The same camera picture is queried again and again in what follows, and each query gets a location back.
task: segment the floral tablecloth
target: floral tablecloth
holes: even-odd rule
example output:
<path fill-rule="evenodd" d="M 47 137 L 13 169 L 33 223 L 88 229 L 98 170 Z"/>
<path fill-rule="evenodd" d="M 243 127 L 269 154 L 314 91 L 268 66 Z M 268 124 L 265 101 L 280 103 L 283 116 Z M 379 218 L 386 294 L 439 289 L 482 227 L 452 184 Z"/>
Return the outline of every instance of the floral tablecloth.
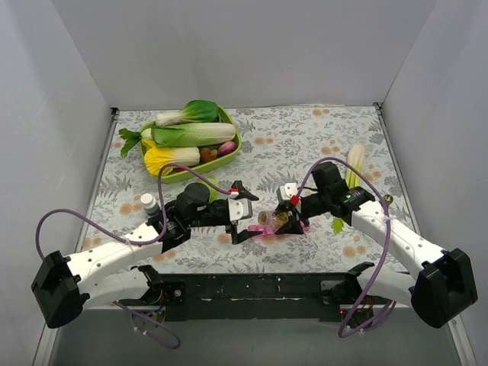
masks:
<path fill-rule="evenodd" d="M 301 182 L 308 168 L 319 158 L 346 158 L 356 142 L 366 146 L 364 172 L 383 194 L 394 196 L 390 212 L 412 227 L 390 151 L 373 107 L 299 106 L 282 108 L 229 109 L 242 136 L 242 148 L 234 162 L 206 174 L 222 188 L 242 180 L 259 202 L 253 203 L 255 216 L 239 228 L 256 223 L 260 210 L 272 210 L 277 203 L 276 189 L 285 182 Z M 146 192 L 157 195 L 156 179 L 146 171 L 137 148 L 127 158 L 120 157 L 122 139 L 118 130 L 138 130 L 155 119 L 158 111 L 120 112 L 111 149 L 98 187 L 91 218 L 117 233 L 130 232 L 146 220 L 139 202 Z M 191 179 L 164 185 L 166 201 L 174 199 Z M 332 218 L 311 219 L 304 236 L 269 236 L 250 239 L 233 246 L 223 227 L 193 230 L 191 240 L 165 254 L 148 258 L 162 273 L 235 272 L 315 272 L 346 271 L 363 262 L 377 262 L 382 246 L 366 235 L 346 227 L 340 234 L 331 228 Z M 108 238 L 90 228 L 83 249 L 98 246 Z M 403 270 L 388 257 L 386 267 Z"/>

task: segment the white wall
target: white wall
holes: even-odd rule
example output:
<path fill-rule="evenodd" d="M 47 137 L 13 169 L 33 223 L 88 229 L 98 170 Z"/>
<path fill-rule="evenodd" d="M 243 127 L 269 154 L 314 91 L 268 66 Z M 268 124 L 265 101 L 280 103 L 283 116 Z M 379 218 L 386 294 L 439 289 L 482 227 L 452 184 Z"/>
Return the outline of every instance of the white wall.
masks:
<path fill-rule="evenodd" d="M 435 0 L 53 0 L 121 109 L 383 101 Z"/>
<path fill-rule="evenodd" d="M 49 0 L 0 0 L 0 364 L 32 362 L 43 317 L 31 293 L 37 221 L 87 207 L 110 109 Z M 80 222 L 55 217 L 44 252 L 75 248 Z"/>
<path fill-rule="evenodd" d="M 384 104 L 423 234 L 471 257 L 480 299 L 463 313 L 488 364 L 488 2 L 438 0 Z"/>

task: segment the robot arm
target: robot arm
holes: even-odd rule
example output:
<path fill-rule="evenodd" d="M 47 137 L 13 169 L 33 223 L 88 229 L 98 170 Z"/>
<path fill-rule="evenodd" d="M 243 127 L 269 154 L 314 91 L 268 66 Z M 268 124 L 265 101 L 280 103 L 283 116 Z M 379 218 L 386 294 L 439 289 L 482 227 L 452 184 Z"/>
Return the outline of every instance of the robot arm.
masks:
<path fill-rule="evenodd" d="M 191 228 L 225 226 L 232 243 L 239 244 L 260 232 L 237 231 L 239 220 L 252 216 L 250 194 L 236 181 L 227 200 L 210 202 L 209 188 L 200 183 L 188 185 L 177 198 L 166 204 L 167 228 L 161 241 L 138 246 L 130 241 L 150 241 L 163 230 L 162 213 L 150 217 L 133 232 L 124 236 L 127 242 L 107 242 L 88 251 L 63 257 L 53 252 L 46 256 L 31 286 L 50 328 L 63 326 L 84 309 L 119 299 L 138 299 L 156 303 L 162 295 L 166 303 L 178 302 L 181 283 L 163 283 L 151 266 L 116 273 L 145 258 L 167 252 L 191 237 Z"/>
<path fill-rule="evenodd" d="M 278 189 L 276 211 L 288 212 L 289 219 L 276 233 L 303 233 L 301 223 L 310 217 L 330 212 L 347 224 L 385 243 L 390 220 L 380 203 L 363 188 L 349 189 L 339 170 L 331 162 L 318 165 L 312 172 L 317 192 L 298 199 L 296 184 Z M 447 251 L 414 233 L 398 220 L 390 220 L 389 253 L 398 259 L 408 274 L 382 269 L 370 295 L 381 296 L 411 306 L 422 320 L 439 328 L 477 301 L 473 270 L 469 257 L 460 249 Z M 329 296 L 358 298 L 374 269 L 373 263 L 356 266 L 346 281 L 333 287 Z"/>

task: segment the yellow vegetable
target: yellow vegetable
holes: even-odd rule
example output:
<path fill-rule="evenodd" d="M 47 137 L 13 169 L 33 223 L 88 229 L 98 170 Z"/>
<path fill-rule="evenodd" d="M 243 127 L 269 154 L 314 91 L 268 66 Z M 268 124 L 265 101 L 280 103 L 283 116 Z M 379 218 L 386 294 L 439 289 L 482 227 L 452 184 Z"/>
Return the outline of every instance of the yellow vegetable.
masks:
<path fill-rule="evenodd" d="M 151 175 L 157 176 L 161 167 L 169 162 L 177 162 L 184 166 L 195 166 L 200 162 L 200 152 L 197 147 L 158 147 L 154 141 L 145 139 L 142 143 L 146 147 L 144 163 Z M 162 175 L 168 175 L 174 168 L 169 166 L 162 171 Z"/>
<path fill-rule="evenodd" d="M 366 155 L 366 148 L 362 143 L 355 143 L 348 154 L 348 164 L 352 165 L 358 172 L 363 172 L 364 156 Z M 345 182 L 349 188 L 358 187 L 361 184 L 361 179 L 351 169 L 345 170 Z"/>

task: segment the black mount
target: black mount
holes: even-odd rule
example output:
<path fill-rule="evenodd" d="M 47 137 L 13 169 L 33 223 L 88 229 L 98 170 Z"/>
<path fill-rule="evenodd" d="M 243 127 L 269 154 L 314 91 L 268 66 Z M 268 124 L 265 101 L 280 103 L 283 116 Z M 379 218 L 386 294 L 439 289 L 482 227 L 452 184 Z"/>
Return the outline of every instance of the black mount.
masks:
<path fill-rule="evenodd" d="M 138 271 L 144 273 L 147 278 L 149 290 L 139 300 L 121 300 L 126 306 L 137 305 L 184 305 L 185 282 L 182 280 L 164 281 L 161 274 L 151 265 L 141 265 Z"/>
<path fill-rule="evenodd" d="M 354 303 L 362 292 L 358 283 L 358 276 L 366 269 L 374 267 L 374 263 L 362 262 L 344 274 L 344 281 L 322 291 L 322 295 L 329 303 Z"/>
<path fill-rule="evenodd" d="M 318 319 L 340 322 L 337 303 L 325 305 L 323 281 L 338 282 L 343 273 L 306 274 L 160 274 L 164 283 L 185 283 L 183 303 L 165 304 L 165 321 L 193 319 Z M 126 305 L 145 305 L 122 300 Z"/>
<path fill-rule="evenodd" d="M 478 300 L 471 261 L 460 249 L 445 251 L 434 263 L 425 262 L 412 292 L 412 307 L 420 318 L 440 328 Z"/>
<path fill-rule="evenodd" d="M 80 294 L 77 282 L 60 251 L 46 256 L 30 286 L 46 324 L 50 328 L 64 326 L 83 311 L 83 304 L 90 297 Z"/>

